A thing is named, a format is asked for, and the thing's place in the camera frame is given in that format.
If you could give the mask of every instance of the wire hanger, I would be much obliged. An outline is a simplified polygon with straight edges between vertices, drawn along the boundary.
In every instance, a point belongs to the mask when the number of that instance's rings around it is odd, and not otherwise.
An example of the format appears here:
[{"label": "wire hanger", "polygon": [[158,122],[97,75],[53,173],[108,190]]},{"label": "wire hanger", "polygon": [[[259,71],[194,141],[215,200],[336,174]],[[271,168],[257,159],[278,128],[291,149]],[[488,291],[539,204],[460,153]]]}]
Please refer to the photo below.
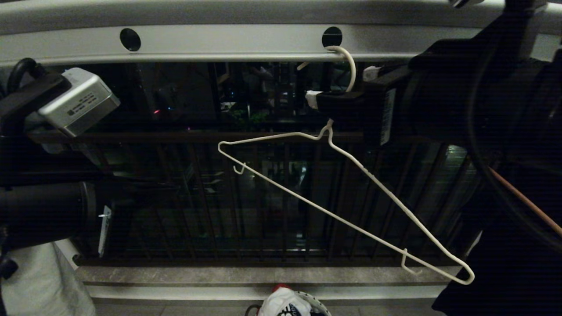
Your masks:
[{"label": "wire hanger", "polygon": [[[355,62],[353,60],[353,57],[351,56],[351,54],[345,50],[342,47],[339,46],[327,46],[326,47],[327,50],[330,51],[336,51],[339,52],[341,54],[343,54],[345,56],[345,58],[349,61],[350,63],[350,67],[351,67],[351,81],[349,86],[347,87],[346,92],[350,92],[353,89],[353,85],[355,84],[355,76],[356,76],[356,68],[355,68]],[[302,69],[303,67],[305,67],[307,65],[307,63],[303,63],[301,64],[298,68]],[[231,159],[232,161],[236,162],[238,165],[240,165],[242,168],[240,171],[238,171],[236,169],[236,166],[233,166],[234,171],[237,174],[242,174],[246,169],[249,170],[250,172],[254,173],[255,175],[257,175],[258,177],[262,178],[263,180],[266,180],[267,182],[273,184],[274,186],[282,189],[283,191],[289,193],[290,195],[298,198],[299,200],[315,207],[316,209],[324,212],[325,214],[331,216],[332,218],[336,219],[337,221],[355,229],[358,232],[361,232],[362,234],[382,243],[383,245],[399,252],[400,254],[402,254],[402,268],[404,268],[404,270],[408,271],[411,274],[414,275],[418,275],[421,273],[421,271],[419,272],[415,272],[412,269],[408,268],[406,266],[406,257],[412,259],[413,261],[416,261],[426,267],[428,267],[429,269],[441,274],[442,276],[445,276],[455,282],[458,282],[462,285],[469,285],[472,283],[472,281],[474,281],[474,272],[472,271],[472,269],[468,266],[468,264],[464,261],[462,261],[461,259],[459,259],[458,257],[456,257],[455,255],[453,255],[452,253],[450,253],[440,242],[439,240],[437,240],[435,238],[435,236],[433,236],[431,234],[431,232],[420,222],[419,219],[417,219],[417,217],[414,215],[414,213],[412,213],[412,211],[410,211],[406,205],[404,205],[404,203],[402,203],[402,201],[400,201],[400,199],[398,197],[396,197],[387,187],[385,187],[380,181],[379,179],[377,179],[371,172],[369,172],[364,166],[363,164],[361,164],[355,157],[353,157],[353,155],[349,154],[347,151],[339,148],[338,146],[336,146],[333,142],[332,142],[332,138],[334,136],[334,131],[332,129],[332,124],[333,124],[333,120],[329,119],[328,123],[326,124],[326,126],[324,126],[322,128],[322,130],[320,130],[320,133],[317,136],[313,136],[313,135],[309,135],[309,134],[305,134],[305,133],[301,133],[301,132],[292,132],[292,133],[284,133],[284,134],[278,134],[278,135],[273,135],[273,136],[264,136],[264,137],[257,137],[257,138],[250,138],[250,139],[244,139],[241,141],[235,141],[235,142],[227,142],[227,141],[222,141],[218,144],[218,150],[221,154],[225,155],[226,157],[228,157],[229,159]],[[375,184],[377,184],[377,186],[379,188],[381,188],[381,190],[386,193],[391,199],[392,201],[394,201],[398,207],[400,207],[400,209],[402,209],[402,211],[404,213],[406,213],[406,215],[414,222],[414,224],[416,224],[421,231],[423,231],[425,233],[425,235],[427,235],[427,237],[429,237],[429,239],[449,258],[451,258],[454,262],[460,264],[463,268],[466,269],[466,271],[469,274],[469,278],[466,280],[462,280],[459,279],[455,276],[453,276],[450,273],[447,273],[445,271],[443,271],[440,268],[435,267],[432,264],[427,263],[426,261],[419,259],[418,257],[408,253],[408,250],[406,248],[404,249],[400,249],[396,246],[394,246],[393,244],[373,235],[372,233],[362,229],[361,227],[358,227],[354,224],[352,224],[351,222],[339,217],[338,215],[335,215],[334,213],[330,212],[329,210],[321,207],[320,205],[308,200],[307,198],[291,191],[288,188],[285,188],[284,186],[282,186],[281,184],[269,179],[268,177],[264,176],[263,174],[259,173],[258,171],[254,170],[253,168],[250,168],[249,166],[246,165],[245,162],[241,162],[240,160],[234,158],[233,156],[230,156],[229,154],[227,154],[226,152],[224,152],[221,149],[221,145],[238,145],[238,144],[244,144],[244,143],[253,143],[253,142],[259,142],[259,141],[267,141],[269,139],[277,139],[277,138],[285,138],[285,137],[294,137],[294,136],[299,136],[299,137],[305,137],[308,139],[312,139],[313,141],[318,141],[320,140],[323,136],[324,133],[328,131],[328,144],[330,145],[331,148],[333,148],[334,150],[336,150],[337,152],[341,153],[342,155],[346,156],[347,158],[349,158],[351,161],[353,161],[353,163],[355,163],[355,165],[357,165],[359,167],[359,169],[361,169],[361,171],[363,171]]]}]

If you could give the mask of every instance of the black cable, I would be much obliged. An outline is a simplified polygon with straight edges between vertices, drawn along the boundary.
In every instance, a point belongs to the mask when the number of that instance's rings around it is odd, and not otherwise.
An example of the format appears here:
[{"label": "black cable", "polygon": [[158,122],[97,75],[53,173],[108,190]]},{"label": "black cable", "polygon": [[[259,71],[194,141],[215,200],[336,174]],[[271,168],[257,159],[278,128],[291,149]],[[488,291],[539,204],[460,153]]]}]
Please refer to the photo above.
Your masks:
[{"label": "black cable", "polygon": [[260,308],[261,308],[261,305],[257,305],[257,304],[250,305],[250,306],[248,307],[248,309],[246,309],[246,313],[244,314],[244,316],[249,316],[249,315],[250,315],[250,310],[252,310],[252,309],[254,309],[254,308],[260,309]]},{"label": "black cable", "polygon": [[477,103],[478,93],[481,87],[482,78],[487,70],[487,66],[497,51],[498,44],[501,42],[502,33],[498,32],[490,40],[490,44],[486,47],[484,56],[476,67],[473,81],[470,84],[469,94],[466,99],[466,132],[468,136],[469,146],[467,148],[469,155],[472,157],[473,165],[478,173],[485,179],[486,183],[493,189],[495,195],[507,206],[507,213],[517,222],[521,223],[531,235],[540,242],[547,245],[556,252],[562,253],[562,242],[553,235],[546,232],[538,225],[533,218],[528,216],[519,205],[514,202],[511,193],[508,192],[488,170],[488,165],[484,162],[482,152],[478,146],[476,131],[474,127],[474,112]]},{"label": "black cable", "polygon": [[43,76],[46,71],[32,58],[24,58],[17,62],[13,67],[10,77],[8,78],[7,90],[8,94],[18,90],[20,88],[21,80],[25,73],[29,73],[33,78],[39,78]]}]

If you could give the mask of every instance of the orange cable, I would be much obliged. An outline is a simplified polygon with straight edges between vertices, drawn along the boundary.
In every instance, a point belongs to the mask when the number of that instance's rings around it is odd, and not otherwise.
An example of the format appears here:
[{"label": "orange cable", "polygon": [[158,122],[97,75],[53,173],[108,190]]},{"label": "orange cable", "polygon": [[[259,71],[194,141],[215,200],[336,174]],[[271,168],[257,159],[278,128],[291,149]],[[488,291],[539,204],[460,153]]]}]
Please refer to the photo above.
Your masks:
[{"label": "orange cable", "polygon": [[533,210],[548,226],[550,226],[550,228],[552,228],[558,235],[560,235],[560,237],[562,237],[562,228],[553,219],[546,215],[546,213],[543,212],[537,205],[535,205],[535,203],[529,200],[529,198],[527,198],[523,193],[521,193],[511,183],[509,183],[509,181],[504,179],[499,173],[497,173],[490,167],[489,169],[492,172],[493,176],[501,184],[503,184],[509,191],[511,191],[518,199],[520,199],[521,202],[525,203],[525,205]]}]

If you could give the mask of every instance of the hanger hook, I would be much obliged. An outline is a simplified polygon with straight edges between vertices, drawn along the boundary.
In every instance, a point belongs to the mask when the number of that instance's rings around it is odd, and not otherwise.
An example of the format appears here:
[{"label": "hanger hook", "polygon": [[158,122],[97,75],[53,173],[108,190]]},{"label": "hanger hook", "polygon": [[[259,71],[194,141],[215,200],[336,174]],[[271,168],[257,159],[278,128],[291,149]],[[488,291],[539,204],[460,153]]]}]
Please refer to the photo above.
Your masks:
[{"label": "hanger hook", "polygon": [[242,164],[242,169],[240,171],[236,170],[236,166],[232,166],[232,169],[234,169],[234,172],[236,172],[237,174],[243,174],[244,170],[246,169],[246,163]]},{"label": "hanger hook", "polygon": [[418,276],[422,271],[413,271],[412,269],[408,268],[406,266],[406,253],[408,252],[407,248],[404,248],[404,253],[402,254],[402,268],[408,272],[410,272],[411,274]]}]

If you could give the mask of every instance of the white plastic item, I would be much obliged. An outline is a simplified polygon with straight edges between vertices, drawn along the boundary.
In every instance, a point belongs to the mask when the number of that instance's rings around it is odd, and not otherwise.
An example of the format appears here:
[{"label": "white plastic item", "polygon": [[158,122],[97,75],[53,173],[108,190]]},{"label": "white plastic item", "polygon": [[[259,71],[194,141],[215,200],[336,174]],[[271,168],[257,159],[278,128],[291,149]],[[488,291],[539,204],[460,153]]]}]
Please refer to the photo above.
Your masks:
[{"label": "white plastic item", "polygon": [[[353,84],[355,82],[355,75],[356,75],[356,71],[355,71],[355,63],[353,62],[353,58],[351,57],[351,55],[349,54],[349,52],[347,52],[345,49],[341,48],[341,47],[337,47],[337,46],[329,46],[326,49],[330,49],[330,50],[335,50],[338,52],[342,52],[344,54],[344,56],[350,61],[351,64],[351,82],[349,87],[347,88],[347,91],[351,91],[353,89]],[[406,205],[404,205],[404,203],[402,203],[402,201],[400,201],[400,199],[398,197],[396,197],[396,195],[394,195],[394,193],[392,193],[386,186],[384,186],[379,179],[377,179],[371,172],[369,172],[364,166],[363,164],[361,164],[359,162],[359,160],[357,160],[355,157],[353,157],[352,154],[349,154],[347,151],[339,148],[338,146],[336,146],[333,142],[333,136],[334,136],[334,131],[332,129],[332,124],[333,124],[333,120],[330,119],[328,120],[328,122],[326,123],[326,126],[324,126],[322,128],[322,130],[320,131],[320,133],[317,136],[314,135],[309,135],[309,134],[305,134],[305,133],[301,133],[301,132],[292,132],[292,133],[285,133],[285,134],[278,134],[278,135],[272,135],[272,136],[264,136],[264,137],[257,137],[257,138],[250,138],[250,139],[244,139],[241,141],[235,141],[235,142],[226,142],[226,141],[222,141],[218,144],[218,150],[221,154],[223,154],[224,156],[228,157],[229,159],[231,159],[232,161],[236,162],[238,165],[240,165],[242,167],[242,169],[240,171],[238,171],[236,169],[236,166],[234,166],[234,171],[237,174],[242,174],[244,172],[244,170],[248,169],[250,172],[254,173],[255,175],[257,175],[258,177],[262,178],[263,180],[266,180],[267,182],[273,184],[274,186],[282,189],[283,191],[289,193],[290,195],[298,198],[299,200],[311,205],[312,207],[324,212],[325,214],[327,214],[328,216],[331,216],[332,218],[336,219],[337,221],[355,229],[356,231],[382,243],[383,245],[399,252],[400,254],[402,254],[402,267],[404,268],[404,270],[408,271],[409,273],[413,274],[413,275],[418,275],[420,272],[415,272],[413,270],[411,270],[410,268],[408,268],[406,266],[406,257],[412,259],[413,261],[416,261],[426,267],[428,267],[429,269],[441,274],[442,276],[445,276],[457,283],[460,283],[462,285],[469,285],[474,281],[475,275],[474,272],[472,271],[472,269],[468,266],[468,264],[464,261],[462,261],[461,259],[457,258],[455,255],[453,255],[452,253],[450,253],[440,242],[439,240],[437,240],[437,238],[435,238],[434,235],[431,234],[431,232],[420,222],[420,220],[414,215],[414,213],[412,213],[412,211],[410,211],[408,209],[408,207],[406,207]],[[330,212],[329,210],[321,207],[320,205],[308,200],[307,198],[293,192],[292,190],[285,188],[284,186],[282,186],[281,184],[269,179],[268,177],[266,177],[265,175],[259,173],[258,171],[254,170],[253,168],[250,168],[246,165],[245,162],[241,162],[240,160],[234,158],[233,156],[230,156],[229,154],[227,154],[226,152],[224,152],[221,148],[222,145],[238,145],[238,144],[244,144],[244,143],[252,143],[252,142],[259,142],[259,141],[267,141],[270,139],[278,139],[278,138],[285,138],[285,137],[305,137],[308,139],[311,139],[313,141],[319,141],[323,136],[324,133],[328,132],[328,144],[330,145],[331,148],[333,148],[334,150],[336,150],[337,152],[341,153],[342,155],[346,156],[347,158],[349,158],[351,161],[353,161],[353,163],[359,167],[359,169],[361,169],[361,171],[363,171],[363,173],[365,173],[384,193],[386,193],[386,195],[388,195],[392,201],[394,201],[394,203],[396,203],[396,205],[398,205],[398,207],[414,222],[414,224],[416,224],[416,226],[418,226],[422,232],[424,232],[424,234],[450,259],[452,259],[454,262],[458,263],[459,265],[461,265],[463,268],[466,269],[466,271],[469,274],[468,279],[466,280],[462,280],[459,279],[455,276],[453,276],[450,273],[447,273],[445,271],[443,271],[440,268],[435,267],[432,264],[427,263],[426,261],[419,259],[418,257],[408,253],[407,249],[400,249],[398,247],[396,247],[395,245],[383,240],[382,238],[379,238],[375,235],[373,235],[372,233],[362,229],[359,226],[356,226],[354,224],[352,224],[351,222],[339,217],[338,215],[335,215],[334,213]]]},{"label": "white plastic item", "polygon": [[310,316],[311,309],[293,290],[280,287],[264,301],[257,316]]},{"label": "white plastic item", "polygon": [[379,71],[382,67],[369,66],[363,70],[363,81],[373,82],[379,77]]},{"label": "white plastic item", "polygon": [[318,104],[316,103],[316,96],[319,95],[320,93],[322,93],[322,91],[308,90],[306,92],[305,95],[306,102],[314,110],[318,110]]}]

